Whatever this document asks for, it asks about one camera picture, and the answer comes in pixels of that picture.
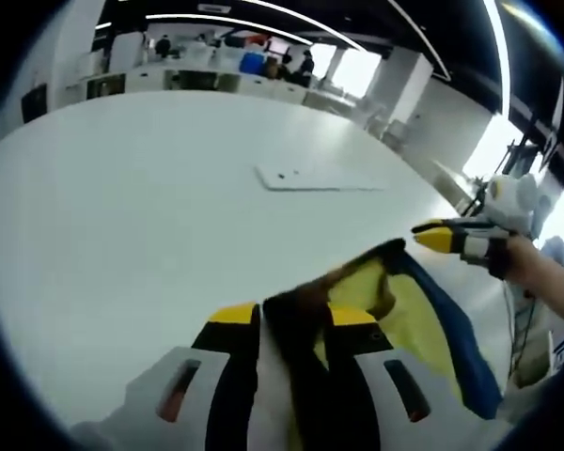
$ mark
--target ceiling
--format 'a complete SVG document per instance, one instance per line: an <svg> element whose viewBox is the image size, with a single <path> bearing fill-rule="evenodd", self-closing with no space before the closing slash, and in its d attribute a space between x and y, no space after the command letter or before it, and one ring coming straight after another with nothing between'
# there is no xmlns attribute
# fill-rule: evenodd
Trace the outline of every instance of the ceiling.
<svg viewBox="0 0 564 451"><path fill-rule="evenodd" d="M514 0L503 1L514 4ZM403 9L403 15L393 2ZM199 13L198 3L196 0L107 0L101 23L112 22L111 32L118 27L142 27L146 26L142 22L148 14ZM262 23L297 35L321 31L288 14L240 0L205 3L231 6L228 17ZM374 37L375 42L353 37L372 52L389 54L395 45L423 52L435 63L435 73L442 75L444 69L414 29L416 25L449 72L451 81L447 83L491 111L501 109L501 71L494 30L483 0L271 0L271 3L304 14L343 34ZM548 39L539 39L539 33L531 33L530 27L500 3L498 5L508 44L512 95L550 125L564 73L564 59L556 58L552 53L556 47L549 45ZM529 5L564 43L564 0L533 0ZM332 36L310 39L347 45ZM522 115L512 111L510 119L521 129L526 127L527 119Z"/></svg>

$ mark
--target hand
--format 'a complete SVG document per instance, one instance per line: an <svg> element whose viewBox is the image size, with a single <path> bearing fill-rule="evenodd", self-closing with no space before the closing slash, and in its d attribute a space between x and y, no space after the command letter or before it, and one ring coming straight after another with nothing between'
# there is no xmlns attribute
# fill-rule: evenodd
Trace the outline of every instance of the hand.
<svg viewBox="0 0 564 451"><path fill-rule="evenodd" d="M542 255L532 241L516 235L508 239L508 251L511 257L506 280L522 288L531 288L538 276Z"/></svg>

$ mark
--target white tabletop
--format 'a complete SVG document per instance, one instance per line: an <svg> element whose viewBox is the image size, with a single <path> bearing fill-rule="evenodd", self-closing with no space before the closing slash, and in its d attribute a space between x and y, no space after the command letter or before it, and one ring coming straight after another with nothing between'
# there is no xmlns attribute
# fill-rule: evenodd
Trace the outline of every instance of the white tabletop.
<svg viewBox="0 0 564 451"><path fill-rule="evenodd" d="M340 164L388 189L269 192L254 165L271 161ZM471 318L503 387L502 285L409 241L411 226L454 215L341 117L222 93L86 101L0 142L0 326L59 422L100 419L216 308L262 300L405 237Z"/></svg>

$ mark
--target white table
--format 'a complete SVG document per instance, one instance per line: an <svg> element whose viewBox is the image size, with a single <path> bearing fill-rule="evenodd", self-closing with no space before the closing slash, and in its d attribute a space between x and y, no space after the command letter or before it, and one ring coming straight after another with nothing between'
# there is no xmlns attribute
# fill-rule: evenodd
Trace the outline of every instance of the white table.
<svg viewBox="0 0 564 451"><path fill-rule="evenodd" d="M272 160L341 164L388 190L269 192L254 165ZM0 142L0 326L59 422L100 419L216 308L262 300L454 215L341 117L221 93L86 101ZM471 318L504 386L501 284L408 242Z"/></svg>

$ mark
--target human arm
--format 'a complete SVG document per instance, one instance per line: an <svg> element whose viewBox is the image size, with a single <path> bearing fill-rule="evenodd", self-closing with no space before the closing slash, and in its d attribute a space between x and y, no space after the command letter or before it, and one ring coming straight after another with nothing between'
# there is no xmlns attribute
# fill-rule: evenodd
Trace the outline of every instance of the human arm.
<svg viewBox="0 0 564 451"><path fill-rule="evenodd" d="M507 279L532 292L564 319L564 268L521 236L508 240L511 267Z"/></svg>

